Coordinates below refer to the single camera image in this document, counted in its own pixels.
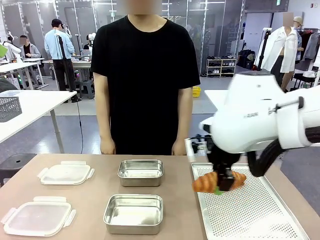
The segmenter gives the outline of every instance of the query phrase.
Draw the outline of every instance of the stool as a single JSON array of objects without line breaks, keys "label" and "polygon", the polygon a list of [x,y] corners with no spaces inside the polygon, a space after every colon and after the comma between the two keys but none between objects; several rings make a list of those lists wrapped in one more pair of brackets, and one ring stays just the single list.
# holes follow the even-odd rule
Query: stool
[{"label": "stool", "polygon": [[80,98],[82,96],[89,98],[89,99],[94,99],[95,98],[95,88],[94,88],[94,82],[89,80],[89,81],[80,81]]},{"label": "stool", "polygon": [[4,179],[12,178],[20,169],[22,169],[37,154],[22,153],[8,157],[0,164],[0,186],[4,185]]}]

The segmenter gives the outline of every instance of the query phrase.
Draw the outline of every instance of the cap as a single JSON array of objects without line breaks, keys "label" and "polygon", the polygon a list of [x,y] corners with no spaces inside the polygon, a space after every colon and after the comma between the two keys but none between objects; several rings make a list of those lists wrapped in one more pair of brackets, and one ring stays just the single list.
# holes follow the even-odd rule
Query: cap
[{"label": "cap", "polygon": [[54,27],[59,27],[59,25],[61,25],[61,27],[64,29],[64,23],[60,20],[60,19],[53,19],[52,22],[51,22],[51,26],[54,28]]},{"label": "cap", "polygon": [[299,23],[301,26],[304,25],[304,20],[301,16],[295,16],[293,21]]}]

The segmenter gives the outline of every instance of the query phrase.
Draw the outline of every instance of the blue shirt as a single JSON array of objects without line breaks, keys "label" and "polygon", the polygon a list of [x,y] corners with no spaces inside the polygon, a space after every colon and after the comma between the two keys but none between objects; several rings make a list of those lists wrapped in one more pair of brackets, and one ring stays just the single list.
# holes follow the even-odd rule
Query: blue shirt
[{"label": "blue shirt", "polygon": [[44,36],[45,51],[50,54],[51,58],[54,60],[62,59],[62,51],[57,35],[62,38],[65,57],[71,59],[71,55],[75,52],[75,47],[65,32],[56,29],[50,30]]}]

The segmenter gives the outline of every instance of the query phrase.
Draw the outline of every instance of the metal box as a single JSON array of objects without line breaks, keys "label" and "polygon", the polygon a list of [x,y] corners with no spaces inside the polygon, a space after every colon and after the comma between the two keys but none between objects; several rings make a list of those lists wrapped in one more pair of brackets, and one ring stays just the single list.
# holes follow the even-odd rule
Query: metal box
[{"label": "metal box", "polygon": [[116,194],[108,201],[103,221],[111,234],[156,235],[163,216],[158,195]]},{"label": "metal box", "polygon": [[163,174],[160,160],[124,160],[118,171],[124,187],[157,187],[161,184]]}]

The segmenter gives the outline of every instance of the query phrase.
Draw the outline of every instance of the perforated metal tray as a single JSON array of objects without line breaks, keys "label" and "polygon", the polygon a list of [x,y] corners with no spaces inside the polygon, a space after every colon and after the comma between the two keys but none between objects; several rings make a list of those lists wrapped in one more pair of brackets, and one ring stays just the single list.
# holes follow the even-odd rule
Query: perforated metal tray
[{"label": "perforated metal tray", "polygon": [[[211,163],[192,163],[194,179],[212,172]],[[233,165],[246,175],[244,186],[222,195],[198,192],[208,240],[310,240],[265,177],[247,164]]]}]

